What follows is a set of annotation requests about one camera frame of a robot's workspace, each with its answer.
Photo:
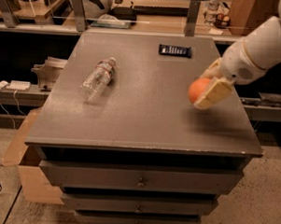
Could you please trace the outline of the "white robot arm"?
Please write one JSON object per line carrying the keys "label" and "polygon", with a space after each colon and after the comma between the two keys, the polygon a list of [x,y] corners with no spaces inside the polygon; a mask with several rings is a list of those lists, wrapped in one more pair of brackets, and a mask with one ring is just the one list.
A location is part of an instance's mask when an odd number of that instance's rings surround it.
{"label": "white robot arm", "polygon": [[227,98],[235,84],[250,84],[281,63],[281,0],[277,11],[235,41],[190,84],[189,99],[195,108],[206,110]]}

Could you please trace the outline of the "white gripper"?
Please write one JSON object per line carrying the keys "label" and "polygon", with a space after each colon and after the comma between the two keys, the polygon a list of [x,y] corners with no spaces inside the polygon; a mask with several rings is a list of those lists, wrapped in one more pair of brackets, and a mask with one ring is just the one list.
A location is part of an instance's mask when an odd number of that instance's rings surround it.
{"label": "white gripper", "polygon": [[200,78],[209,78],[204,90],[195,100],[197,109],[206,110],[232,94],[233,84],[247,85],[265,75],[266,69],[256,66],[247,53],[243,39],[234,42],[221,57],[215,59]]}

